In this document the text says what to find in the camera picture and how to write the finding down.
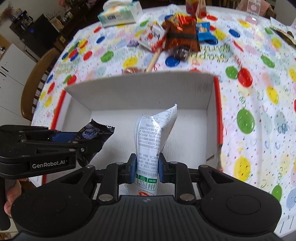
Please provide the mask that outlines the person's left hand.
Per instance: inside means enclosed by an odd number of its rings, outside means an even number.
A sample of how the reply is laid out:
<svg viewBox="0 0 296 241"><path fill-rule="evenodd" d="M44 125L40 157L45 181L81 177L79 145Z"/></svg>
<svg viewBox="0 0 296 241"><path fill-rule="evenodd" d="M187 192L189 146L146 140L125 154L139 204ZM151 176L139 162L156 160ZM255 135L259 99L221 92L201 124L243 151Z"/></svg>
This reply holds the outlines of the person's left hand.
<svg viewBox="0 0 296 241"><path fill-rule="evenodd" d="M4 211L8 216L11 216L11 207L13 202L21 195L22 193L22 185L21 182L27 182L28 178L19 179L15 181L15 185L8 190L6 197L7 201L4 205Z"/></svg>

